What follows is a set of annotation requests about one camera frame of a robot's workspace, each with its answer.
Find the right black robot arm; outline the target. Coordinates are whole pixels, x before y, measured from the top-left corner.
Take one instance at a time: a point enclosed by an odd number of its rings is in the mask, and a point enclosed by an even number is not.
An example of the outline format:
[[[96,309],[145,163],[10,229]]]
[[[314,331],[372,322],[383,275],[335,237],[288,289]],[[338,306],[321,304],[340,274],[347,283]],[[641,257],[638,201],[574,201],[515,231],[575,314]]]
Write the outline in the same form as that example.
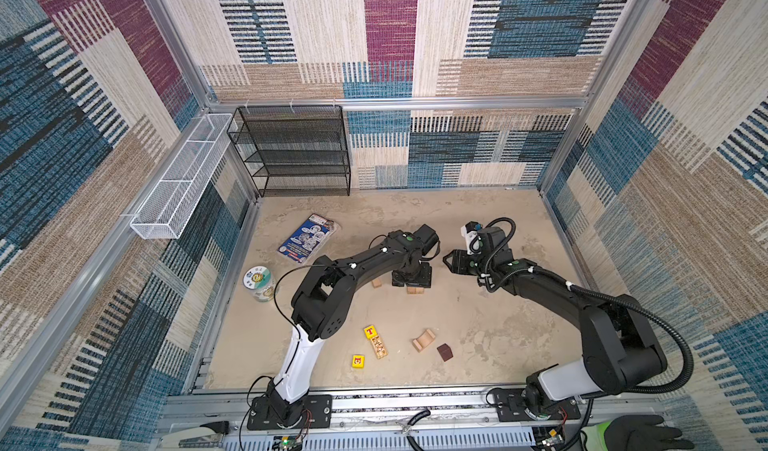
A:
[[[483,227],[471,221],[461,228],[464,250],[443,257],[449,271],[474,276],[490,293],[503,290],[538,304],[579,333],[581,357],[535,372],[526,381],[529,403],[542,406],[574,396],[633,392],[662,374],[667,359],[639,303],[622,295],[592,296],[537,263],[516,258],[510,238],[497,221]]]

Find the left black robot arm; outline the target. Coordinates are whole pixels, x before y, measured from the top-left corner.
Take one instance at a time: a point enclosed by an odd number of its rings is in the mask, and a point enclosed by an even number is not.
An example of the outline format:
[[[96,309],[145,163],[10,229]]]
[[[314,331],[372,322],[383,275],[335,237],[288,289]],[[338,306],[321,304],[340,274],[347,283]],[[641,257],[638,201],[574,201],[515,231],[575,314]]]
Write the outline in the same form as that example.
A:
[[[284,421],[302,412],[319,353],[346,321],[356,291],[387,273],[395,287],[428,289],[430,261],[439,252],[438,234],[424,224],[413,233],[392,231],[377,246],[348,258],[316,259],[291,300],[291,343],[266,391],[271,409]]]

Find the black and green gloved hand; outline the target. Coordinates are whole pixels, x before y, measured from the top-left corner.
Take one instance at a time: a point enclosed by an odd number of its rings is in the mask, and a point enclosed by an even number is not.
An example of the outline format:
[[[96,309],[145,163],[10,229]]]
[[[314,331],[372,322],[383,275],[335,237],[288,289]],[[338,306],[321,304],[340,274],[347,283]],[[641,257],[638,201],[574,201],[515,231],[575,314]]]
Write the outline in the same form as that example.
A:
[[[676,427],[665,425],[659,415],[625,415],[585,427],[581,446],[588,451],[694,450]]]

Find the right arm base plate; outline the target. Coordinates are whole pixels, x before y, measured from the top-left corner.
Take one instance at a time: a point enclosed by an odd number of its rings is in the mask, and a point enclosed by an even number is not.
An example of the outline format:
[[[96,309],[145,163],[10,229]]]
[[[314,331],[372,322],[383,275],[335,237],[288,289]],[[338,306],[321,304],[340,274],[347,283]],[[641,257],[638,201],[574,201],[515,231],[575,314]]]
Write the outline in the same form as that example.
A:
[[[500,422],[563,422],[582,417],[575,399],[552,401],[527,388],[494,387],[487,392],[486,402],[496,410]]]

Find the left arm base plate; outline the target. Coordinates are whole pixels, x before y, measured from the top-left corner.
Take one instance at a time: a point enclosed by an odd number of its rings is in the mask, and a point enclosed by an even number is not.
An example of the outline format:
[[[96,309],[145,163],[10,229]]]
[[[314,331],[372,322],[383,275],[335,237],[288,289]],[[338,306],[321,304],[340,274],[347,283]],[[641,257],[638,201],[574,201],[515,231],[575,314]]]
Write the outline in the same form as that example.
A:
[[[257,397],[251,405],[246,420],[248,431],[271,431],[278,429],[329,428],[333,396],[330,394],[308,394],[293,404],[288,404],[279,395]]]

